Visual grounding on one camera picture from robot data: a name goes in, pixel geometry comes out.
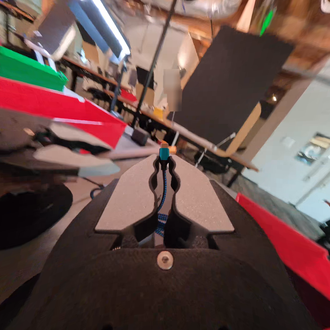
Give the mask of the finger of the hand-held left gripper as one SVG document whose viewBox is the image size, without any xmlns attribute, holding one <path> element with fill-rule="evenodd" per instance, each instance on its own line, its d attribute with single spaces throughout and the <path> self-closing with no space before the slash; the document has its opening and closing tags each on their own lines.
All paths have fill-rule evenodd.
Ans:
<svg viewBox="0 0 330 330">
<path fill-rule="evenodd" d="M 120 167 L 108 158 L 82 155 L 58 145 L 39 148 L 33 153 L 33 157 L 46 163 L 76 167 L 79 177 L 105 176 L 120 172 Z"/>
<path fill-rule="evenodd" d="M 68 141 L 80 141 L 86 142 L 94 146 L 101 146 L 108 150 L 112 150 L 112 147 L 102 141 L 100 138 L 94 136 L 93 134 L 87 133 L 82 129 L 76 128 L 72 125 L 68 125 L 60 122 L 52 122 L 49 129 L 61 139 Z"/>
</svg>

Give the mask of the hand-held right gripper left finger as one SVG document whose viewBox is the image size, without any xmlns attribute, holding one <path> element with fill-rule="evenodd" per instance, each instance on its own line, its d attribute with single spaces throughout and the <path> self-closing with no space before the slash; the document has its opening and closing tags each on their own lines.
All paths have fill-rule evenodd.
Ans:
<svg viewBox="0 0 330 330">
<path fill-rule="evenodd" d="M 95 227 L 97 233 L 134 236 L 142 241 L 157 227 L 157 155 L 129 168 L 119 178 Z"/>
</svg>

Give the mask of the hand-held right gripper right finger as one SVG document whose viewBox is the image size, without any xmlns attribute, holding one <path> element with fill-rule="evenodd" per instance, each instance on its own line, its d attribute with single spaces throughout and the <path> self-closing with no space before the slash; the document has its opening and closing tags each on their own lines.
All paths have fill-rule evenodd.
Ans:
<svg viewBox="0 0 330 330">
<path fill-rule="evenodd" d="M 210 180 L 196 167 L 174 155 L 169 160 L 170 214 L 164 227 L 164 245 L 191 248 L 194 241 L 233 234 L 235 228 Z"/>
</svg>

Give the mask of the red plastic bin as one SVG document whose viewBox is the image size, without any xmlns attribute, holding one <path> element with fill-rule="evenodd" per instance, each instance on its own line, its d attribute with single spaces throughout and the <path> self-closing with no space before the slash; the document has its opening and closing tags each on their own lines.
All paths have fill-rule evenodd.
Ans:
<svg viewBox="0 0 330 330">
<path fill-rule="evenodd" d="M 127 124 L 93 102 L 1 77 L 1 110 L 81 130 L 114 149 Z"/>
<path fill-rule="evenodd" d="M 133 95 L 132 93 L 128 92 L 125 89 L 121 89 L 120 90 L 120 97 L 122 97 L 125 100 L 128 100 L 129 102 L 137 102 L 137 98 L 135 95 Z"/>
</svg>

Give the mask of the red bin with black divider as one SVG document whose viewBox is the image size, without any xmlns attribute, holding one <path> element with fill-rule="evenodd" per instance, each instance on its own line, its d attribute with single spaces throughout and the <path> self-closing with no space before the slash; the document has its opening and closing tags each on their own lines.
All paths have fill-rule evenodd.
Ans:
<svg viewBox="0 0 330 330">
<path fill-rule="evenodd" d="M 238 193 L 236 201 L 263 229 L 283 263 L 329 300 L 330 261 L 328 251 L 245 195 Z"/>
</svg>

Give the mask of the black office chair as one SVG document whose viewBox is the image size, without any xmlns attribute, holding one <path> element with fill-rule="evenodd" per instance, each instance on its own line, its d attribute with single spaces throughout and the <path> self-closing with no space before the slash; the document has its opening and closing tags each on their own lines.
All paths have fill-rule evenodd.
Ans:
<svg viewBox="0 0 330 330">
<path fill-rule="evenodd" d="M 194 161 L 197 166 L 202 167 L 203 172 L 211 172 L 213 174 L 225 174 L 233 165 L 228 158 L 212 158 L 206 153 L 199 151 L 194 155 Z"/>
</svg>

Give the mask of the wooden desk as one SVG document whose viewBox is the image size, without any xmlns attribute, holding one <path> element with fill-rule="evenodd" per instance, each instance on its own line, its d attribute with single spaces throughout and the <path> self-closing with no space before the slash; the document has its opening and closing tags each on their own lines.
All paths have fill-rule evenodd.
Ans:
<svg viewBox="0 0 330 330">
<path fill-rule="evenodd" d="M 259 169 L 253 163 L 244 159 L 242 155 L 240 155 L 236 152 L 232 153 L 231 155 L 228 155 L 225 153 L 225 151 L 221 150 L 218 147 L 215 147 L 215 145 L 212 144 L 211 142 L 197 136 L 196 134 L 190 132 L 189 130 L 187 130 L 186 128 L 184 128 L 183 126 L 181 126 L 175 122 L 171 122 L 168 119 L 160 119 L 155 114 L 148 112 L 148 111 L 140 110 L 136 114 L 137 117 L 140 117 L 142 115 L 150 118 L 152 121 L 155 121 L 168 129 L 174 131 L 176 133 L 176 135 L 178 135 L 180 138 L 185 139 L 186 141 L 188 141 L 191 144 L 194 144 L 195 146 L 198 146 L 202 150 L 206 149 L 207 151 L 211 152 L 212 154 L 214 154 L 218 157 L 230 158 L 233 161 L 241 164 L 243 167 L 245 167 L 247 169 L 251 169 L 255 172 L 259 171 Z"/>
</svg>

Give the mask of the black power adapter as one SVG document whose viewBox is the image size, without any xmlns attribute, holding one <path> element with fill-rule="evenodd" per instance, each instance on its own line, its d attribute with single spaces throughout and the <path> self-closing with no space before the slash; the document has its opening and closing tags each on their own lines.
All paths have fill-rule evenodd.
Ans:
<svg viewBox="0 0 330 330">
<path fill-rule="evenodd" d="M 131 135 L 131 140 L 139 146 L 146 146 L 149 138 L 150 134 L 141 128 L 135 128 Z"/>
</svg>

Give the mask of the green plastic bin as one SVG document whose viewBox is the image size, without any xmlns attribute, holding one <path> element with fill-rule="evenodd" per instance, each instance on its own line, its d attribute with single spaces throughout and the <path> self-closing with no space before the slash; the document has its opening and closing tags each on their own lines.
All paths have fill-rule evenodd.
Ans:
<svg viewBox="0 0 330 330">
<path fill-rule="evenodd" d="M 0 47 L 0 76 L 56 91 L 63 91 L 68 82 L 61 71 L 3 46 Z"/>
</svg>

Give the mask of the black tripod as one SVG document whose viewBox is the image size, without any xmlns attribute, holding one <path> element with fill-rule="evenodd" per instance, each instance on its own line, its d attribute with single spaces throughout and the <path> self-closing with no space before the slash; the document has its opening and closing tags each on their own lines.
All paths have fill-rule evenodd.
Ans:
<svg viewBox="0 0 330 330">
<path fill-rule="evenodd" d="M 122 78 L 123 78 L 124 73 L 127 72 L 127 63 L 128 63 L 129 57 L 130 57 L 130 55 L 125 55 L 124 58 L 123 58 L 122 68 L 121 68 L 121 71 L 120 71 L 119 78 L 117 80 L 117 86 L 116 86 L 116 88 L 113 92 L 113 96 L 111 96 L 111 104 L 110 104 L 110 108 L 109 108 L 110 113 L 113 112 L 113 110 L 116 106 L 117 99 L 118 99 L 118 96 L 120 94 Z"/>
<path fill-rule="evenodd" d="M 149 70 L 149 72 L 146 76 L 146 81 L 145 81 L 144 87 L 142 89 L 142 94 L 140 96 L 138 106 L 136 108 L 136 112 L 134 114 L 133 121 L 131 123 L 132 128 L 135 128 L 136 122 L 140 117 L 141 106 L 142 106 L 142 103 L 143 103 L 144 98 L 146 96 L 147 88 L 149 87 L 149 84 L 150 84 L 150 81 L 151 81 L 151 78 L 152 78 L 152 75 L 153 75 L 153 71 L 155 69 L 155 66 L 156 66 L 158 58 L 159 58 L 159 54 L 162 50 L 163 43 L 164 43 L 164 40 L 165 40 L 165 37 L 166 37 L 166 33 L 167 33 L 168 27 L 170 25 L 171 17 L 173 16 L 173 14 L 175 12 L 176 3 L 177 3 L 177 0 L 172 1 L 171 8 L 170 8 L 169 13 L 167 15 L 167 18 L 166 18 L 166 21 L 165 21 L 165 24 L 164 24 L 164 27 L 163 27 L 163 30 L 162 30 L 162 34 L 160 36 L 160 39 L 159 39 L 159 42 L 157 44 L 157 48 L 156 48 L 156 51 L 155 51 L 155 54 L 154 54 L 154 57 L 153 57 L 153 60 L 152 60 L 152 63 L 151 63 L 151 67 L 150 67 L 150 70 Z"/>
</svg>

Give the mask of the white tablet stand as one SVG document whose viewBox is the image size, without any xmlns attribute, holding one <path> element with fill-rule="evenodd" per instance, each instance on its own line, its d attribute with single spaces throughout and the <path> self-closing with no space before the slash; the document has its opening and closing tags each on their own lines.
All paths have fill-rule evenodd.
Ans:
<svg viewBox="0 0 330 330">
<path fill-rule="evenodd" d="M 229 136 L 227 136 L 225 139 L 220 141 L 217 144 L 213 144 L 210 141 L 207 141 L 206 139 L 203 139 L 196 134 L 192 133 L 191 131 L 185 129 L 183 126 L 178 125 L 177 123 L 174 122 L 174 117 L 177 112 L 170 112 L 167 119 L 171 120 L 171 127 L 175 128 L 175 132 L 177 135 L 182 135 L 183 137 L 187 138 L 188 140 L 196 143 L 200 147 L 204 147 L 203 151 L 200 152 L 200 156 L 195 162 L 195 167 L 197 168 L 198 165 L 200 164 L 201 160 L 205 156 L 207 151 L 211 152 L 217 152 L 218 149 L 220 149 L 220 146 L 225 144 L 226 142 L 234 139 L 236 137 L 236 132 L 232 132 Z"/>
<path fill-rule="evenodd" d="M 24 43 L 27 45 L 27 47 L 29 47 L 31 50 L 34 51 L 37 61 L 44 65 L 44 60 L 43 58 L 46 58 L 48 60 L 48 65 L 55 71 L 57 72 L 56 69 L 56 64 L 53 60 L 53 58 L 51 57 L 51 55 L 41 46 L 41 45 L 36 45 L 33 42 L 31 42 L 30 40 L 28 40 L 27 38 L 23 38 Z"/>
</svg>

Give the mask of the black board with wooden rim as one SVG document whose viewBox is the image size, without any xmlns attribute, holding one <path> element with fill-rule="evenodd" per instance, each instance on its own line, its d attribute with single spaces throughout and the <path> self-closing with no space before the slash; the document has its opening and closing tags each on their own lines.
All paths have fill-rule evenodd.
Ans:
<svg viewBox="0 0 330 330">
<path fill-rule="evenodd" d="M 222 26 L 182 92 L 174 122 L 231 155 L 261 115 L 259 101 L 294 49 L 275 35 Z"/>
<path fill-rule="evenodd" d="M 75 15 L 66 1 L 54 2 L 41 21 L 41 45 L 54 61 L 60 60 L 75 38 Z"/>
</svg>

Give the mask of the fluorescent ceiling light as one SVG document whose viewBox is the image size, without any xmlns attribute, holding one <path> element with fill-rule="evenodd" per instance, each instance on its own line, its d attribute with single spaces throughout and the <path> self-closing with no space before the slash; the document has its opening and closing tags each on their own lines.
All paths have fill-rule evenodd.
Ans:
<svg viewBox="0 0 330 330">
<path fill-rule="evenodd" d="M 78 23 L 109 60 L 119 64 L 131 55 L 131 47 L 120 24 L 106 8 L 104 1 L 68 1 Z"/>
</svg>

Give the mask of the white door with window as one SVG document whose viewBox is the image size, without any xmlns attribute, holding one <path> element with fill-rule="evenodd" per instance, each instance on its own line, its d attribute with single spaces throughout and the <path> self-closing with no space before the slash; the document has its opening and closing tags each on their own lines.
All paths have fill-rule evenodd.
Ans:
<svg viewBox="0 0 330 330">
<path fill-rule="evenodd" d="M 283 148 L 283 180 L 294 190 L 316 184 L 329 172 L 329 136 L 320 132 L 303 139 L 285 136 Z"/>
</svg>

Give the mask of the green exit sign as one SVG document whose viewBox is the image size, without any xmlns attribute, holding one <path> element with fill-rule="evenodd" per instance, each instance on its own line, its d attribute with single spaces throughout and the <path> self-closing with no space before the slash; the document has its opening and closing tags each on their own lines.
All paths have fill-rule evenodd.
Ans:
<svg viewBox="0 0 330 330">
<path fill-rule="evenodd" d="M 274 8 L 270 9 L 262 20 L 259 37 L 261 37 L 269 27 L 274 16 Z"/>
</svg>

